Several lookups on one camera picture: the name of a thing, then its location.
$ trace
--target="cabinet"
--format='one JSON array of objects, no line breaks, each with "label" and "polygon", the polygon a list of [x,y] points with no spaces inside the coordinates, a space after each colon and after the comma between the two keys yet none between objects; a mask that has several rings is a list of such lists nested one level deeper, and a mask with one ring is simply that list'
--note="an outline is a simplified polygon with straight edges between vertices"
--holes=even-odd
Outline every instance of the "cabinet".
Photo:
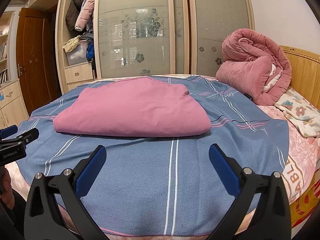
[{"label": "cabinet", "polygon": [[9,45],[14,11],[6,11],[0,17],[0,85],[10,80]]},{"label": "cabinet", "polygon": [[0,87],[0,128],[5,128],[29,118],[24,104],[19,80],[9,82],[4,87]]},{"label": "cabinet", "polygon": [[66,25],[65,18],[71,1],[72,0],[59,0],[56,17],[56,61],[61,92],[63,94],[71,90],[70,88],[94,80],[91,63],[84,62],[70,66],[67,55],[62,48],[67,41],[80,34],[77,34],[76,31],[70,32]]},{"label": "cabinet", "polygon": [[250,0],[95,0],[92,74],[91,63],[69,66],[62,48],[74,37],[65,23],[71,1],[59,0],[56,19],[62,93],[94,79],[215,76],[223,62],[223,40],[238,28],[254,29]]}]

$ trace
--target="sliding wardrobe door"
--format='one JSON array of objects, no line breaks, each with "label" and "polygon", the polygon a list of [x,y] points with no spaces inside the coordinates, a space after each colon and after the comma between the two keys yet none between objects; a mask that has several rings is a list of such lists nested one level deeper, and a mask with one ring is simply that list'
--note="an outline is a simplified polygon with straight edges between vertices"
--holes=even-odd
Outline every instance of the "sliding wardrobe door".
[{"label": "sliding wardrobe door", "polygon": [[223,62],[224,39],[252,27],[249,5],[249,0],[190,0],[192,74],[215,76]]},{"label": "sliding wardrobe door", "polygon": [[183,73],[183,6],[175,2],[98,0],[98,78],[171,74],[176,62]]}]

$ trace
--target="wardrobe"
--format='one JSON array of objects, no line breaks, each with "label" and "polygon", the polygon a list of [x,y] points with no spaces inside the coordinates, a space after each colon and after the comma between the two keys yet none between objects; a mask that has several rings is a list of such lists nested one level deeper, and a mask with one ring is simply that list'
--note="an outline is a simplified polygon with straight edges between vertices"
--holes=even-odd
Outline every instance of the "wardrobe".
[{"label": "wardrobe", "polygon": [[74,37],[65,16],[72,0],[59,0],[56,57],[62,93],[95,79],[160,74],[215,76],[223,40],[254,29],[251,0],[95,0],[96,70],[69,65],[63,50]]}]

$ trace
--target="pink mattress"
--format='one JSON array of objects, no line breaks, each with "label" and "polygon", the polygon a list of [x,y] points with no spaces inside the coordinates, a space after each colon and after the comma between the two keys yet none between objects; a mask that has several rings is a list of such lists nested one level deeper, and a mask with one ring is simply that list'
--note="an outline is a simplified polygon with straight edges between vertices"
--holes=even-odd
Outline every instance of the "pink mattress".
[{"label": "pink mattress", "polygon": [[[190,75],[164,75],[164,76],[172,76],[179,78],[186,78]],[[203,76],[209,80],[214,80],[212,77]],[[113,78],[113,79],[105,79],[105,80],[119,80],[122,78]],[[271,118],[274,119],[283,119],[287,120],[283,113],[275,108],[274,106],[259,106],[259,108],[268,114]],[[292,123],[288,121],[289,124],[289,155],[286,161],[286,166],[284,167],[284,172],[282,174],[284,185],[286,187],[286,191],[288,194],[289,202],[292,203],[296,199],[301,196],[307,189],[309,184],[311,183],[311,179],[316,170],[316,162],[320,158],[320,139],[319,138],[303,138],[298,130],[293,126]],[[25,199],[27,199],[28,192],[30,189],[30,185],[24,180],[23,176],[20,173],[19,167],[16,162],[10,163],[6,165],[6,168],[10,172],[10,176],[12,178],[12,187],[19,192]],[[60,207],[60,211],[62,216],[70,229],[76,231],[71,218],[68,213]],[[246,215],[244,218],[239,230],[239,232],[244,231],[254,214],[254,210]],[[132,237],[126,236],[115,236],[108,235],[110,239],[114,240],[132,240]],[[207,236],[192,236],[192,237],[184,237],[184,239],[188,240],[200,240],[205,239]],[[172,236],[144,236],[139,237],[143,240],[169,240],[169,239],[181,239],[181,237],[172,237]]]}]

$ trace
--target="human hand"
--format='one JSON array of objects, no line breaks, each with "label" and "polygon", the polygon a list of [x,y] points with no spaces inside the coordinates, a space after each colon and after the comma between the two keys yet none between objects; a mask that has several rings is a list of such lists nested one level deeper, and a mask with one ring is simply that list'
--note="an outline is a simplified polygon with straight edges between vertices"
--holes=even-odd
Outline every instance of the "human hand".
[{"label": "human hand", "polygon": [[5,192],[2,193],[0,198],[2,199],[3,203],[7,205],[8,208],[13,209],[14,207],[14,196],[12,194],[12,187],[11,187],[11,178],[9,171],[4,168],[4,176],[2,184],[4,186]]}]

